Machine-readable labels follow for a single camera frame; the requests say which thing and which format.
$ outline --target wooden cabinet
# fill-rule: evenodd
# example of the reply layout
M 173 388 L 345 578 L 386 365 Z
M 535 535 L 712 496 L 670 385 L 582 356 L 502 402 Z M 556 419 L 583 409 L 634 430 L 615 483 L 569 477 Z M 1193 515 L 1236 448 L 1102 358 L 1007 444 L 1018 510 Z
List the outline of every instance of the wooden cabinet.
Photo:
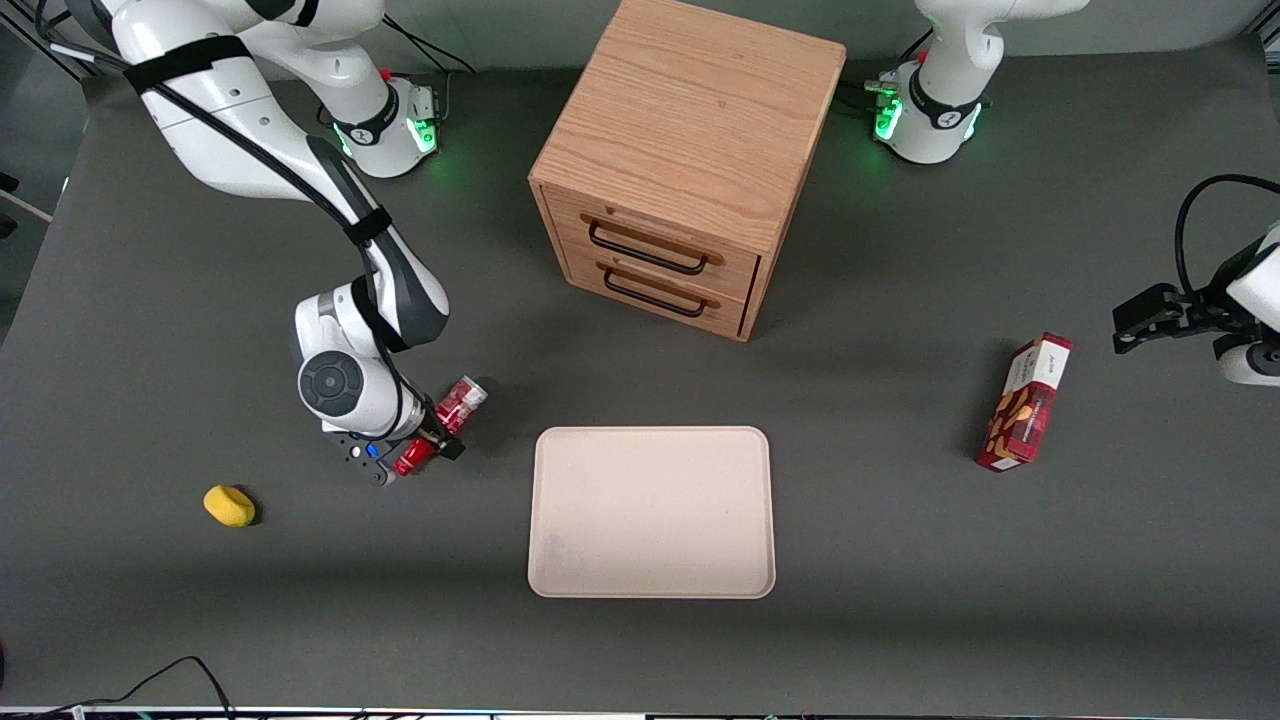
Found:
M 568 282 L 745 341 L 845 49 L 622 0 L 529 173 Z

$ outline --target plastic tray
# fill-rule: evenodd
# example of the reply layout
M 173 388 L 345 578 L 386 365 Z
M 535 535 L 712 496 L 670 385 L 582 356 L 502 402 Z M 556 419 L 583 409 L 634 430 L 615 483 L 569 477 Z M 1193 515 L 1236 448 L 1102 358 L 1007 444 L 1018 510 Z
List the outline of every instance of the plastic tray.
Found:
M 552 428 L 538 438 L 529 537 L 538 594 L 753 600 L 773 582 L 760 430 Z

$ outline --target black metal handle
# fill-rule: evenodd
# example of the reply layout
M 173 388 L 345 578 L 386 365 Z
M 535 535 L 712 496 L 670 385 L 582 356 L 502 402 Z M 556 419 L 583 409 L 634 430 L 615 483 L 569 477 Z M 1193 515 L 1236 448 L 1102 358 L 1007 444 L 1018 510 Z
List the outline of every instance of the black metal handle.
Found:
M 657 255 L 649 255 L 648 252 L 641 252 L 640 250 L 634 250 L 625 245 L 618 245 L 617 242 L 609 242 L 608 240 L 604 240 L 603 237 L 595 234 L 595 231 L 598 229 L 600 229 L 599 220 L 591 220 L 591 227 L 586 229 L 586 236 L 591 238 L 591 245 L 595 245 L 596 247 L 612 250 L 613 252 L 620 252 L 622 255 L 626 255 L 627 258 L 635 258 L 636 260 L 644 260 L 645 263 L 658 265 L 659 268 L 663 268 L 666 270 L 672 270 L 682 275 L 696 275 L 701 273 L 704 269 L 707 269 L 707 260 L 709 260 L 709 258 L 707 258 L 705 255 L 703 255 L 703 259 L 699 260 L 696 265 L 692 266 L 681 265 L 680 263 L 672 263 L 666 258 L 658 258 Z
M 618 295 L 626 295 L 627 297 L 630 297 L 632 300 L 639 300 L 640 302 L 648 302 L 649 305 L 653 305 L 655 307 L 662 307 L 663 310 L 666 310 L 668 313 L 675 313 L 677 315 L 684 315 L 686 318 L 696 318 L 696 316 L 699 316 L 699 315 L 703 314 L 703 310 L 707 309 L 707 301 L 705 300 L 699 300 L 698 301 L 698 309 L 696 310 L 689 310 L 686 307 L 681 307 L 680 305 L 672 305 L 671 302 L 667 302 L 666 300 L 658 300 L 657 297 L 649 297 L 648 295 L 645 295 L 643 292 L 637 292 L 637 291 L 634 291 L 634 290 L 631 290 L 628 287 L 622 287 L 620 284 L 614 284 L 614 283 L 609 282 L 609 278 L 612 278 L 612 277 L 613 277 L 613 268 L 605 268 L 604 269 L 604 287 L 612 290 L 613 292 L 617 292 Z

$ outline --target yellow sponge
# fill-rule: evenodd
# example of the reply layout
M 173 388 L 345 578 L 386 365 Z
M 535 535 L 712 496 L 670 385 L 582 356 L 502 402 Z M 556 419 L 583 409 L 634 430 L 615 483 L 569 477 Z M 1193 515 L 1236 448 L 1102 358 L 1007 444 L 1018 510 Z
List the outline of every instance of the yellow sponge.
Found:
M 205 510 L 228 528 L 243 528 L 253 521 L 257 507 L 247 495 L 230 486 L 214 486 L 205 493 Z

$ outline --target gray tabletop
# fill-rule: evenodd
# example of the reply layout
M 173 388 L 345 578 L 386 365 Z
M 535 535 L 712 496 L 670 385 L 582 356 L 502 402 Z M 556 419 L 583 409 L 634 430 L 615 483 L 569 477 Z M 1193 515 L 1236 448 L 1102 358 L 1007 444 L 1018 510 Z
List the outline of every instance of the gray tabletop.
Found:
M 90 88 L 0 350 L 0 701 L 198 653 L 239 705 L 1280 714 L 1280 396 L 1222 380 L 1207 338 L 1110 347 L 1111 307 L 1172 278 L 1187 190 L 1280 168 L 1256 42 L 1011 59 L 936 168 L 837 108 L 749 345 L 561 278 L 525 174 L 573 78 L 458 77 L 443 152 L 370 182 L 456 309 L 401 368 L 493 391 L 461 461 L 385 489 L 293 392 L 293 305 L 358 273 L 347 241 L 201 186 L 127 88 Z M 1212 191 L 1193 272 L 1277 215 Z M 1009 351 L 1043 331 L 1075 350 L 1041 460 L 988 473 L 970 457 Z M 762 428 L 773 593 L 535 596 L 532 448 L 562 424 Z M 216 525 L 215 483 L 265 523 Z M 191 673 L 138 701 L 212 697 Z

